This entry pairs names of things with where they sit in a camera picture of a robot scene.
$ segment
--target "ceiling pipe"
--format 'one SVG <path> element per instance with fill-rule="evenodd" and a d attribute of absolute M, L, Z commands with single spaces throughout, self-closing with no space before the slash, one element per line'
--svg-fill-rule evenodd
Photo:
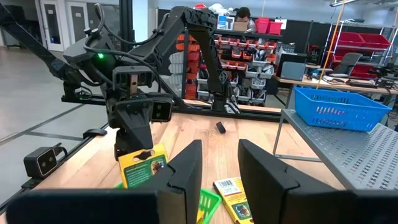
<path fill-rule="evenodd" d="M 345 4 L 351 3 L 351 2 L 355 2 L 355 1 L 359 1 L 359 0 L 346 0 Z M 334 0 L 330 3 L 331 7 L 337 7 L 343 4 L 343 1 L 338 1 L 338 0 Z"/>

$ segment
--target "black robotic arm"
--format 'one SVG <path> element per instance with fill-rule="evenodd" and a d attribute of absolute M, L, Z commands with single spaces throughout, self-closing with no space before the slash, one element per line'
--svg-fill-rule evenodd
<path fill-rule="evenodd" d="M 185 28 L 198 41 L 208 69 L 208 89 L 213 95 L 211 109 L 230 112 L 227 110 L 232 107 L 230 103 L 236 105 L 228 76 L 217 56 L 213 39 L 216 17 L 210 11 L 174 7 L 148 40 L 129 42 L 135 47 L 128 53 L 115 50 L 108 35 L 101 33 L 102 28 L 108 28 L 103 22 L 100 4 L 96 4 L 96 12 L 101 19 L 99 27 L 87 29 L 85 32 L 89 37 L 66 49 L 64 57 L 71 65 L 84 70 L 93 81 L 105 81 L 101 89 L 109 126 L 119 128 L 115 144 L 116 159 L 123 154 L 152 148 L 149 123 L 170 120 L 171 96 L 142 93 L 137 87 L 151 86 L 154 78 L 159 85 L 164 85 L 158 74 L 159 68 L 168 56 L 168 49 Z"/>

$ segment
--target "wooden tabletop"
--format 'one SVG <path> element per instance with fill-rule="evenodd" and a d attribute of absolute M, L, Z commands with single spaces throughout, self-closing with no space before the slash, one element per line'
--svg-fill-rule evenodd
<path fill-rule="evenodd" d="M 317 86 L 318 85 L 318 80 L 314 80 L 314 81 L 308 80 L 305 77 L 303 77 L 302 81 L 288 80 L 288 79 L 280 78 L 277 76 L 274 76 L 274 77 L 276 78 L 276 80 L 278 80 L 278 82 L 281 82 L 281 83 L 291 83 L 291 84 L 296 84 L 296 85 L 301 85 L 301 86 Z M 339 79 L 343 80 L 344 82 L 346 82 L 348 80 L 347 78 L 339 78 Z M 366 80 L 355 80 L 355 81 L 369 83 L 369 81 L 366 81 Z M 329 84 L 325 81 L 322 81 L 319 84 L 319 87 L 333 88 L 333 89 L 338 89 L 338 90 L 364 91 L 367 93 L 380 93 L 380 94 L 386 94 L 386 95 L 389 94 L 389 92 L 384 88 L 364 88 L 364 87 L 349 86 L 347 84 L 333 85 L 333 84 Z M 398 95 L 397 90 L 390 90 L 390 91 L 391 91 L 391 94 Z"/>
<path fill-rule="evenodd" d="M 210 104 L 205 103 L 200 100 L 184 100 L 184 102 L 189 105 L 198 106 L 210 106 Z M 239 109 L 243 110 L 254 110 L 254 111 L 269 111 L 269 112 L 280 112 L 280 108 L 268 108 L 263 106 L 249 106 L 249 105 L 238 105 Z"/>
<path fill-rule="evenodd" d="M 226 128 L 220 134 L 217 122 Z M 278 123 L 243 119 L 217 118 L 191 114 L 173 114 L 168 123 L 155 123 L 152 137 L 155 144 L 164 144 L 170 159 L 175 157 L 194 139 L 201 139 L 203 146 L 202 188 L 212 191 L 212 183 L 228 177 L 239 176 L 238 140 L 248 139 L 268 152 L 275 143 Z M 37 189 L 52 188 L 112 188 L 121 183 L 118 163 L 114 160 L 113 145 L 116 130 L 107 128 L 108 134 L 96 137 L 66 161 Z M 296 156 L 316 155 L 289 124 L 284 124 L 277 153 Z M 312 175 L 314 178 L 343 189 L 335 176 L 319 162 L 286 160 L 286 163 Z M 0 223 L 5 223 L 4 215 Z M 212 224 L 233 224 L 224 206 L 217 209 Z"/>

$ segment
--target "gray floor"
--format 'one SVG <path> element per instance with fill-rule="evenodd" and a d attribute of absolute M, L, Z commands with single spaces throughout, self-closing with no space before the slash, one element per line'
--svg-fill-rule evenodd
<path fill-rule="evenodd" d="M 62 82 L 39 58 L 28 50 L 0 47 L 0 204 L 28 180 L 23 165 L 28 153 L 58 142 L 70 150 L 83 132 L 107 122 L 104 107 L 62 103 L 62 94 Z M 283 107 L 273 96 L 266 106 Z"/>

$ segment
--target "person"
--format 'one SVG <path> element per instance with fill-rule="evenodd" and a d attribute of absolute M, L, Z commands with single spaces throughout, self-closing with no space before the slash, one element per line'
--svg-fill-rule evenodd
<path fill-rule="evenodd" d="M 241 7 L 240 9 L 236 10 L 236 22 L 249 22 L 248 29 L 255 29 L 255 25 L 253 20 L 250 18 L 250 9 L 248 7 Z"/>

